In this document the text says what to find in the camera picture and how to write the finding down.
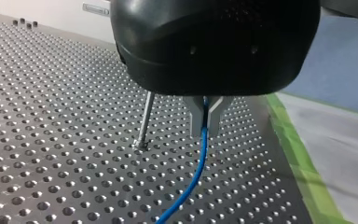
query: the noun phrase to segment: black plastic cover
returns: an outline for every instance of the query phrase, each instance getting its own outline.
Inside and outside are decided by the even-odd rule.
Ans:
[[[318,0],[112,0],[131,78],[169,95],[257,95],[298,75]]]

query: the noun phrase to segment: metal rod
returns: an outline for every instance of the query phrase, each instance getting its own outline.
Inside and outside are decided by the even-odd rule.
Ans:
[[[147,126],[149,125],[150,112],[152,111],[154,98],[155,98],[155,93],[149,91],[147,93],[145,111],[144,111],[144,116],[142,117],[142,125],[141,125],[141,130],[139,132],[139,137],[138,140],[136,140],[134,143],[136,147],[146,147],[146,143],[145,143],[146,132],[147,132]]]

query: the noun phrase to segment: white wall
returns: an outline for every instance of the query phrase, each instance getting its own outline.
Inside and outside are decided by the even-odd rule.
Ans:
[[[0,14],[114,43],[109,17],[83,11],[83,3],[109,8],[105,0],[0,0]]]

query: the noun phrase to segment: white surface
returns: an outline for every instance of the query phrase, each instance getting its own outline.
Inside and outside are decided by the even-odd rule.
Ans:
[[[83,3],[103,8],[110,4],[104,0],[0,0],[0,14],[114,43],[109,17],[83,11]]]
[[[337,208],[358,224],[358,114],[277,95]]]

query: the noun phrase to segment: black robot housing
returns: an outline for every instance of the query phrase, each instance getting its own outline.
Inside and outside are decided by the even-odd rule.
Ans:
[[[111,0],[131,78],[169,95],[258,95],[298,75],[318,0]]]

